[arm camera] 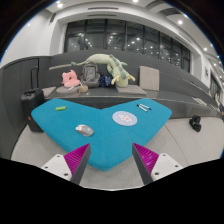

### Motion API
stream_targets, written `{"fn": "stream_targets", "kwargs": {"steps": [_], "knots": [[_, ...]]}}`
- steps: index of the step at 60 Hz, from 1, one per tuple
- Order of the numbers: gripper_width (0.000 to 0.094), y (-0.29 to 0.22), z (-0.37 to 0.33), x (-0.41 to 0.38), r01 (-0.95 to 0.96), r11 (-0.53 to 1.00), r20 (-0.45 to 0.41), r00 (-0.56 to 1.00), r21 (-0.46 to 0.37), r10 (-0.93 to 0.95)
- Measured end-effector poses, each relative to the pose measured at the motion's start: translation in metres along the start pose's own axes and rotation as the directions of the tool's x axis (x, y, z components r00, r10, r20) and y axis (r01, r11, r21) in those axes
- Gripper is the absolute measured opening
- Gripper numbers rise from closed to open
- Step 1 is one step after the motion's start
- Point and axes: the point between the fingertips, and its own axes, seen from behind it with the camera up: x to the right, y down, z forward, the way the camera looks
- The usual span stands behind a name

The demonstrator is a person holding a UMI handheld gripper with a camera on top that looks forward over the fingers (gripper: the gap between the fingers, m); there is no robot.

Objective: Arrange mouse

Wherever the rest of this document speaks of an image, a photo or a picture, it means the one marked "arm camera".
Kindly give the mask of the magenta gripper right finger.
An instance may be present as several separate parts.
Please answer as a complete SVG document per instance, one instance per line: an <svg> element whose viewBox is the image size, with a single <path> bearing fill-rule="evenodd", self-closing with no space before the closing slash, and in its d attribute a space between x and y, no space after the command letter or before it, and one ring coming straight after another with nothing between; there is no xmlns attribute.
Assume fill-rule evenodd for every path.
<svg viewBox="0 0 224 224"><path fill-rule="evenodd" d="M153 179L151 177L151 172L158 160L159 155L137 143L132 144L132 154L142 178L143 184L147 185L149 183L152 183Z"/></svg>

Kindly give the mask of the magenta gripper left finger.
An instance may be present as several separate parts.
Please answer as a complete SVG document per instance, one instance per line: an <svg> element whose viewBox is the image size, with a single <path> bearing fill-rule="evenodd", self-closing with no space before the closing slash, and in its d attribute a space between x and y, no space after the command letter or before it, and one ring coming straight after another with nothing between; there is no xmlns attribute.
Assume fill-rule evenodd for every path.
<svg viewBox="0 0 224 224"><path fill-rule="evenodd" d="M64 156L72 173L71 182L79 185L91 155L90 144L85 144Z"/></svg>

